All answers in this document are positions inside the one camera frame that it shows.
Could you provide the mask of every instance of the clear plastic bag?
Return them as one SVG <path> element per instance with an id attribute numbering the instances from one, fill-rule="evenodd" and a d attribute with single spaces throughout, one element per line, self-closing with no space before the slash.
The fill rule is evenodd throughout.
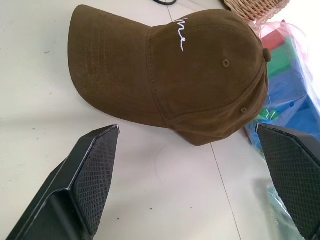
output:
<path id="1" fill-rule="evenodd" d="M 304 240 L 274 186 L 268 186 L 267 197 L 272 209 L 272 220 L 276 224 L 280 239 Z"/>
<path id="2" fill-rule="evenodd" d="M 266 23 L 258 33 L 272 55 L 268 63 L 269 92 L 262 112 L 245 129 L 262 153 L 257 123 L 292 128 L 320 141 L 320 104 L 308 69 L 308 43 L 301 30 L 285 22 Z"/>

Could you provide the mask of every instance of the brown baseball cap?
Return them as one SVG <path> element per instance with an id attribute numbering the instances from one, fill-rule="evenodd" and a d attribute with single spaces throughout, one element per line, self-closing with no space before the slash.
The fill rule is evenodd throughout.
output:
<path id="1" fill-rule="evenodd" d="M 270 60 L 251 28 L 227 10 L 150 27 L 80 5 L 70 23 L 70 74 L 89 104 L 172 129 L 196 146 L 227 138 L 260 113 Z"/>

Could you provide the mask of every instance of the embroidery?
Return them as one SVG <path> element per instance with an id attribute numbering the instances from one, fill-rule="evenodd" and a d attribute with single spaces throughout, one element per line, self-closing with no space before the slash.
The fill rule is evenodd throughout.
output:
<path id="1" fill-rule="evenodd" d="M 186 23 L 185 20 L 187 20 L 187 19 L 188 19 L 188 18 L 183 18 L 183 19 L 179 19 L 179 20 L 175 20 L 175 21 L 174 21 L 175 23 L 178 23 L 178 25 L 181 26 L 181 27 L 179 28 L 179 30 L 178 30 L 178 33 L 179 33 L 179 36 L 180 36 L 180 38 L 181 38 L 180 47 L 181 47 L 182 52 L 184 51 L 183 43 L 184 43 L 187 39 L 181 35 L 181 31 L 182 31 L 182 30 L 185 30 L 184 24 Z"/>

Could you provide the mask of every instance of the cap brim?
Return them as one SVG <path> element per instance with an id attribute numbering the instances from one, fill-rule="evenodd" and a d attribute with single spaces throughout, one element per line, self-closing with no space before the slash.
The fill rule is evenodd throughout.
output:
<path id="1" fill-rule="evenodd" d="M 96 109 L 165 127 L 149 84 L 149 31 L 149 26 L 80 5 L 70 22 L 69 70 L 79 94 Z"/>

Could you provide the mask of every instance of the cap button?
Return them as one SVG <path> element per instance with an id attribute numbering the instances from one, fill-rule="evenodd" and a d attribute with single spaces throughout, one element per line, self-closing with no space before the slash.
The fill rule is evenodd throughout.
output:
<path id="1" fill-rule="evenodd" d="M 272 59 L 271 52 L 268 48 L 263 49 L 263 56 L 267 63 L 269 63 Z"/>

